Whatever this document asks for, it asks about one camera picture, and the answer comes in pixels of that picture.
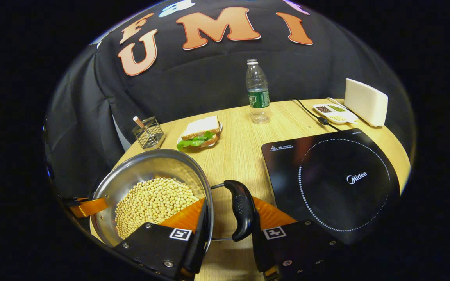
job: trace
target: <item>plastic water bottle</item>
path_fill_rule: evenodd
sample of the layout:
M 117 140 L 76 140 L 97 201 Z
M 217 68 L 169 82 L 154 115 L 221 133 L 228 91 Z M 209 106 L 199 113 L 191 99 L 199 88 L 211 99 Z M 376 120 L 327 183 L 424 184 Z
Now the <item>plastic water bottle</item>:
M 257 59 L 248 59 L 246 72 L 246 88 L 250 97 L 251 118 L 256 124 L 270 121 L 270 98 L 268 96 L 268 82 Z

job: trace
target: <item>black pan handle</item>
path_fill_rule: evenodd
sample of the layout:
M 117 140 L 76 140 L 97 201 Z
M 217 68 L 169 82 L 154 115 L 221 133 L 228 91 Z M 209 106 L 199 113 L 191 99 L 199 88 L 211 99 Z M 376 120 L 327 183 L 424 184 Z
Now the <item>black pan handle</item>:
M 237 229 L 232 234 L 232 240 L 241 241 L 252 232 L 252 226 L 257 213 L 255 202 L 248 188 L 236 180 L 225 180 L 223 182 L 230 193 L 232 193 L 232 210 L 237 220 Z

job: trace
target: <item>green bottle label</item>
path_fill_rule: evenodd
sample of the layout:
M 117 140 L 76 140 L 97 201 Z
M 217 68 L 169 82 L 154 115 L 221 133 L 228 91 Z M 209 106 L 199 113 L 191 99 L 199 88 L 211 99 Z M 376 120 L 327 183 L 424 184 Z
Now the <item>green bottle label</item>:
M 263 108 L 270 105 L 268 91 L 248 92 L 250 96 L 250 105 L 254 108 Z

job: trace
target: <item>round wooden table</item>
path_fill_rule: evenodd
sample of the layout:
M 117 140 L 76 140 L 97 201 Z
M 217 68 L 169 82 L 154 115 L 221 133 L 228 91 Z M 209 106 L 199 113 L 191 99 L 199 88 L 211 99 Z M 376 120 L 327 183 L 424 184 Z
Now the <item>round wooden table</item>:
M 343 99 L 336 100 L 343 104 Z M 313 109 L 313 105 L 331 103 L 324 99 L 301 102 L 316 116 L 319 114 Z M 177 139 L 188 123 L 216 115 L 223 124 L 218 142 L 209 148 L 197 151 L 186 149 L 185 152 L 200 165 L 210 185 L 223 183 L 224 180 L 238 180 L 248 187 L 253 196 L 274 204 L 261 146 L 268 142 L 332 133 L 336 130 L 320 124 L 298 102 L 279 101 L 271 103 L 270 107 L 271 121 L 267 124 L 252 122 L 249 105 L 163 123 L 161 127 L 166 133 L 166 139 L 161 148 L 177 149 Z M 398 177 L 400 193 L 402 193 L 411 171 L 411 164 L 404 148 L 388 128 L 371 127 L 362 119 L 357 122 L 358 124 L 333 125 L 340 130 L 359 128 L 366 133 L 390 160 Z M 142 152 L 143 149 L 139 143 L 134 142 L 116 166 Z M 227 189 L 214 189 L 212 193 L 215 211 L 213 236 L 230 237 L 237 226 L 230 204 L 232 196 Z M 90 229 L 91 234 L 98 238 L 91 222 Z M 262 281 L 263 276 L 257 271 L 253 257 L 251 235 L 239 242 L 231 240 L 212 242 L 195 280 Z

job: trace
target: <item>wire mesh pen holder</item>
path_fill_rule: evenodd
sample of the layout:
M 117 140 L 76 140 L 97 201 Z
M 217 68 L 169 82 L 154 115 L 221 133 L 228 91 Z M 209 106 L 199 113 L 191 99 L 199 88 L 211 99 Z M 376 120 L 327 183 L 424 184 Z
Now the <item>wire mesh pen holder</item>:
M 132 130 L 141 148 L 145 151 L 160 148 L 166 138 L 166 134 L 155 119 L 155 116 L 142 120 L 141 122 L 144 125 L 143 128 L 137 126 Z

